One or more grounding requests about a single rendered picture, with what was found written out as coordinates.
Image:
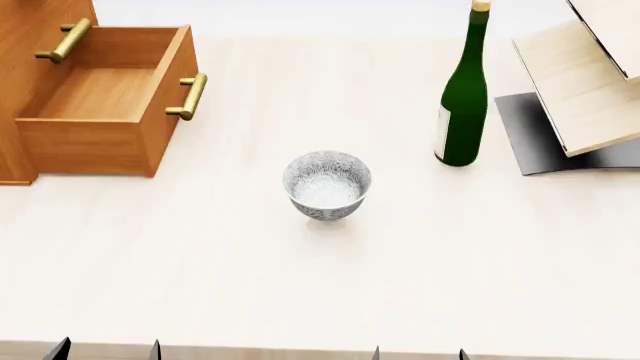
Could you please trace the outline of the small light wooden rack board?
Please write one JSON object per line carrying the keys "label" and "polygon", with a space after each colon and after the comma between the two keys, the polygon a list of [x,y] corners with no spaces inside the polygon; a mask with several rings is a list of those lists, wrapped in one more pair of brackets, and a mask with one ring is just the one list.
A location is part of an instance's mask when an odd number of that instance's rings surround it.
{"label": "small light wooden rack board", "polygon": [[640,0],[566,0],[627,82],[640,82]]}

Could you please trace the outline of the light wooden wine rack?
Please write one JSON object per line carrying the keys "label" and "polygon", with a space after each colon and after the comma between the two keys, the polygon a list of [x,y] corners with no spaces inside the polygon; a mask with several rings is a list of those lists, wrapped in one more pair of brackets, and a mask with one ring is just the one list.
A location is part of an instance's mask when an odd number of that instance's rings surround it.
{"label": "light wooden wine rack", "polygon": [[640,82],[629,83],[578,20],[513,46],[565,155],[640,138]]}

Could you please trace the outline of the brown wooden cabinet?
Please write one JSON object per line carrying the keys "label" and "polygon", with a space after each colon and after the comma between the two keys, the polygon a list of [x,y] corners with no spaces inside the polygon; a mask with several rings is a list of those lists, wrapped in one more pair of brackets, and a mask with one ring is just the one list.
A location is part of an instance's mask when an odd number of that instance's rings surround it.
{"label": "brown wooden cabinet", "polygon": [[93,0],[0,0],[0,186],[31,185],[38,177],[22,145],[15,119],[46,98],[70,71],[35,57],[56,49],[63,24],[98,24]]}

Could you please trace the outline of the black metal rack base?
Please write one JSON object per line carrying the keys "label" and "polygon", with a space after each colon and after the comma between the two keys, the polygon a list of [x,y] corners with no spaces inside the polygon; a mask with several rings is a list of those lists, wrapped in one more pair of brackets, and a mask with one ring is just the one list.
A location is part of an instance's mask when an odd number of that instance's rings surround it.
{"label": "black metal rack base", "polygon": [[535,93],[497,97],[495,104],[524,176],[568,170],[640,170],[640,139],[568,157]]}

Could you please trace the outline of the green glass wine bottle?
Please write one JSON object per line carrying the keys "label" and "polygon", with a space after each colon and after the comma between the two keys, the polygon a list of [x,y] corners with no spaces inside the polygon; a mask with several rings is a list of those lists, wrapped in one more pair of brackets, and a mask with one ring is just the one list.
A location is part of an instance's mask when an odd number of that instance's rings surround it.
{"label": "green glass wine bottle", "polygon": [[491,3],[472,0],[464,49],[441,96],[434,155],[451,167],[472,164],[479,153],[488,110],[483,51]]}

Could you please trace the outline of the brown wooden open drawer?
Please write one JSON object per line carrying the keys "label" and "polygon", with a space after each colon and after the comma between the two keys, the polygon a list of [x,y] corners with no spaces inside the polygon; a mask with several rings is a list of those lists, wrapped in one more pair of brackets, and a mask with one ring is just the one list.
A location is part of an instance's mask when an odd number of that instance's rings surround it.
{"label": "brown wooden open drawer", "polygon": [[96,26],[69,73],[15,119],[39,173],[154,176],[198,70],[190,26]]}

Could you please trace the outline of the white patterned ceramic bowl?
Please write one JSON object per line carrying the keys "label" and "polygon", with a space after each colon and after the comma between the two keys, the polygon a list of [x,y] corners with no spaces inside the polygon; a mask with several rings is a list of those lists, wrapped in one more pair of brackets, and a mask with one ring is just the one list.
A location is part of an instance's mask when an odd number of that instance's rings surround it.
{"label": "white patterned ceramic bowl", "polygon": [[354,155],[321,150],[300,155],[285,167],[284,191],[293,206],[319,221],[337,221],[355,212],[372,185],[369,167]]}

